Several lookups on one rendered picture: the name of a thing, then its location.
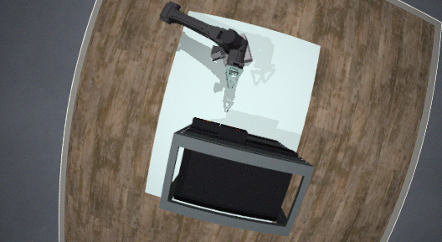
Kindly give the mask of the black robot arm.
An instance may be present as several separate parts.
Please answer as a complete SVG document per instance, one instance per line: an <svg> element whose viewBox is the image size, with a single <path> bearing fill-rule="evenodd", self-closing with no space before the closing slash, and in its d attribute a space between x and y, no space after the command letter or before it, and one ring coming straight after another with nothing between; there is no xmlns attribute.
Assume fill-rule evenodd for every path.
<svg viewBox="0 0 442 242"><path fill-rule="evenodd" d="M215 43L218 46L213 45L210 54L213 61L225 58L225 54L229 55L228 59L237 61L239 51L240 53L242 53L242 51L246 53L248 41L245 40L242 36L238 36L238 33L235 30L230 28L233 31L229 31L225 28L220 28L207 24L185 13L179 12L180 7L181 6L173 2L166 3L164 9L160 14L160 20L168 24L181 24L187 28L190 28L196 33L201 34L202 36L211 39L212 41L216 41L217 43ZM179 22L177 22L177 20ZM234 33L234 31L236 34ZM224 42L226 42L226 44Z"/></svg>

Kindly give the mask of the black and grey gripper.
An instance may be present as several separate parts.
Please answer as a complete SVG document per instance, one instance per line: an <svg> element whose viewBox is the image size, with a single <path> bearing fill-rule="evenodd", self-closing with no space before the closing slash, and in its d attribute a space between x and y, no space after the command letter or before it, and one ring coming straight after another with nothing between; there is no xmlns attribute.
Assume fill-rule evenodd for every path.
<svg viewBox="0 0 442 242"><path fill-rule="evenodd" d="M242 70L243 67L244 67L244 64L243 64L244 56L245 56L245 52L242 51L242 53L240 53L240 51L239 51L238 58L237 58L237 61L236 61L236 62L239 62L239 63L236 63L235 61L229 60L229 59L227 61L225 73L226 73L227 85L228 85L229 89L231 89L234 86L234 83L236 82L236 80L240 77L240 75L244 71L244 70ZM239 67L239 65L241 67ZM232 83L230 83L229 75L236 76Z"/></svg>

